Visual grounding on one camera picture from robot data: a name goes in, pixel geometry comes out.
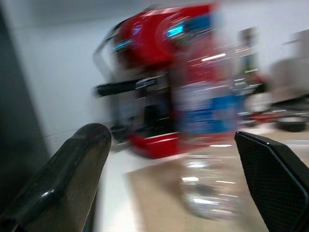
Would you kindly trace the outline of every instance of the coffee machine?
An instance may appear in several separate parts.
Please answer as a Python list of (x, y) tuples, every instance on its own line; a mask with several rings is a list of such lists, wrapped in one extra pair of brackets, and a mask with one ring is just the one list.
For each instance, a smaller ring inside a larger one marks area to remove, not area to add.
[[(157, 159), (182, 152), (177, 145), (175, 112), (171, 101), (170, 69), (178, 44), (185, 37), (183, 22), (214, 12), (214, 3), (183, 7), (147, 8), (116, 25), (94, 53), (100, 70), (108, 68), (102, 50), (112, 42), (117, 61), (126, 70), (138, 70), (133, 77), (95, 88), (103, 97), (110, 95), (115, 120), (110, 127), (114, 140), (128, 141), (138, 154)], [(129, 125), (119, 119), (119, 93), (135, 91), (135, 115)]]

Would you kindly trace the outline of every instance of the white wall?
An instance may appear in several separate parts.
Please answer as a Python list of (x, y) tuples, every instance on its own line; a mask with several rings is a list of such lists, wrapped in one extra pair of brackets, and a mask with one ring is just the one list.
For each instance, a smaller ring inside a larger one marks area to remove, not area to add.
[[(1, 0), (51, 154), (82, 125), (112, 120), (108, 98), (92, 94), (94, 86), (107, 82), (92, 54), (113, 25), (156, 2)], [(224, 30), (236, 44), (239, 30), (258, 26), (260, 65), (268, 72), (274, 62), (291, 55), (282, 44), (292, 33), (309, 29), (308, 9), (308, 0), (226, 0)]]

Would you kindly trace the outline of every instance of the blue light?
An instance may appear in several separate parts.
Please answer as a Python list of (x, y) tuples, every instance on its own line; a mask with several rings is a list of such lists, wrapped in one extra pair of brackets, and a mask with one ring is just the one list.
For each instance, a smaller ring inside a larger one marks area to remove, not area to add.
[(123, 47), (123, 46), (128, 45), (128, 44), (131, 43), (131, 42), (132, 42), (132, 40), (128, 40), (128, 41), (122, 42), (122, 43), (118, 44), (116, 47), (113, 47), (112, 49), (113, 49), (113, 50), (119, 49), (119, 48), (121, 48), (121, 47)]
[(174, 35), (178, 35), (183, 32), (183, 25), (176, 26), (168, 30), (168, 37), (172, 37)]

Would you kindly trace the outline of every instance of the white countertop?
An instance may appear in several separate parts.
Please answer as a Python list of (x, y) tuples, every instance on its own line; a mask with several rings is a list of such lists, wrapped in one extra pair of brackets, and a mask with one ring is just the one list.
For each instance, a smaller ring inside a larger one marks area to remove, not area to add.
[[(269, 123), (243, 131), (263, 134), (274, 131), (274, 128)], [(141, 219), (126, 173), (181, 156), (155, 160), (138, 156), (128, 148), (118, 152), (111, 150), (97, 192), (94, 232), (140, 232)]]

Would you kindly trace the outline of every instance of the blue label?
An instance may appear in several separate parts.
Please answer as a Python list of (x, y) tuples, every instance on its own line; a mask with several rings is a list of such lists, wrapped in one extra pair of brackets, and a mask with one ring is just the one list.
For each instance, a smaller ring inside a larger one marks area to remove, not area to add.
[(237, 112), (245, 112), (244, 101), (245, 101), (245, 95), (235, 96)]
[(209, 134), (235, 129), (235, 97), (223, 96), (206, 99), (205, 107), (179, 112), (181, 131)]

